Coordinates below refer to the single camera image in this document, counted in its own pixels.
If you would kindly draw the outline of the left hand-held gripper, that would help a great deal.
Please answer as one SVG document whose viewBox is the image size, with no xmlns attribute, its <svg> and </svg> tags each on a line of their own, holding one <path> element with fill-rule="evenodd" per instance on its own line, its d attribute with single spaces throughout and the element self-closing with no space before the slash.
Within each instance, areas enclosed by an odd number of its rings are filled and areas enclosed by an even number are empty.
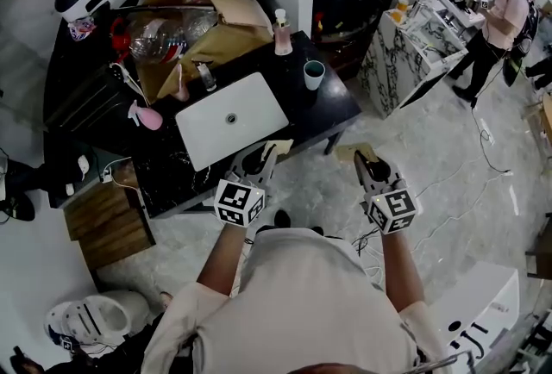
<svg viewBox="0 0 552 374">
<path fill-rule="evenodd" d="M 220 179 L 214 197 L 216 218 L 227 224 L 247 228 L 267 205 L 267 184 L 278 158 L 276 146 L 265 153 L 265 143 L 257 142 L 241 150 L 227 172 L 230 178 Z M 257 183 L 238 178 L 258 173 Z"/>
</svg>

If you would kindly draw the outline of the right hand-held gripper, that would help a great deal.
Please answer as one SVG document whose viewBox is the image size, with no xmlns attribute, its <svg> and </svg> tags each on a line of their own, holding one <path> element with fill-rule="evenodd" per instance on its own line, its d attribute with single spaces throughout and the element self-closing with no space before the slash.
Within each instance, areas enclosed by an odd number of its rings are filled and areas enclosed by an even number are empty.
<svg viewBox="0 0 552 374">
<path fill-rule="evenodd" d="M 361 207 L 382 234 L 394 234 L 412 224 L 417 204 L 398 166 L 377 159 L 373 150 L 354 151 L 357 177 L 365 191 Z"/>
</svg>

